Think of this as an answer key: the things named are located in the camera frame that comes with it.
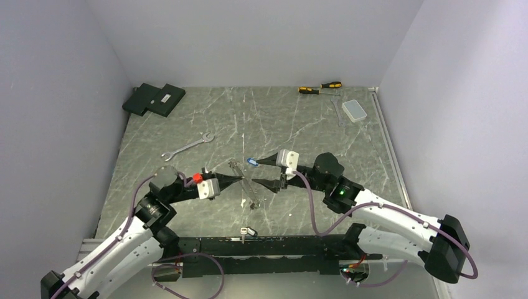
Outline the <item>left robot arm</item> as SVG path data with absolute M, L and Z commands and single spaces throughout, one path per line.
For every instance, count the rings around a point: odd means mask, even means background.
M 215 172 L 193 178 L 172 166 L 148 177 L 149 191 L 133 199 L 124 222 L 100 245 L 63 272 L 50 271 L 40 281 L 42 298 L 108 298 L 117 288 L 149 264 L 174 260 L 179 237 L 167 224 L 176 215 L 173 204 L 210 199 L 243 176 Z

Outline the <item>blue tag key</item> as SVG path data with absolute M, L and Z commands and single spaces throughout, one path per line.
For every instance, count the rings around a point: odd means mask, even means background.
M 258 167 L 259 166 L 259 163 L 253 158 L 248 158 L 247 159 L 247 163 L 252 165 L 252 166 L 254 166 L 254 167 Z

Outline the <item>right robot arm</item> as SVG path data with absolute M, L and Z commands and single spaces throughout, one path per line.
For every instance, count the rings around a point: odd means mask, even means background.
M 329 235 L 353 216 L 381 226 L 381 230 L 356 223 L 349 227 L 343 238 L 343 250 L 352 259 L 365 260 L 369 254 L 394 257 L 421 265 L 431 276 L 452 284 L 461 277 L 474 280 L 479 275 L 469 253 L 468 238 L 457 218 L 447 214 L 439 219 L 383 199 L 346 178 L 343 165 L 330 152 L 319 154 L 311 167 L 300 165 L 299 153 L 288 149 L 251 163 L 281 169 L 279 179 L 254 180 L 273 193 L 288 186 L 307 190 L 312 229 L 319 237 Z M 316 224 L 315 191 L 324 193 L 323 204 L 340 215 L 325 231 L 320 231 Z

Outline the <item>black tag key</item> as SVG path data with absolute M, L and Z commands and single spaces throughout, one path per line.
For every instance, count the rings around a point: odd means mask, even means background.
M 240 235 L 241 235 L 241 243 L 245 243 L 245 239 L 247 237 L 257 237 L 258 236 L 258 232 L 254 229 L 252 229 L 251 227 L 242 227 L 240 229 Z

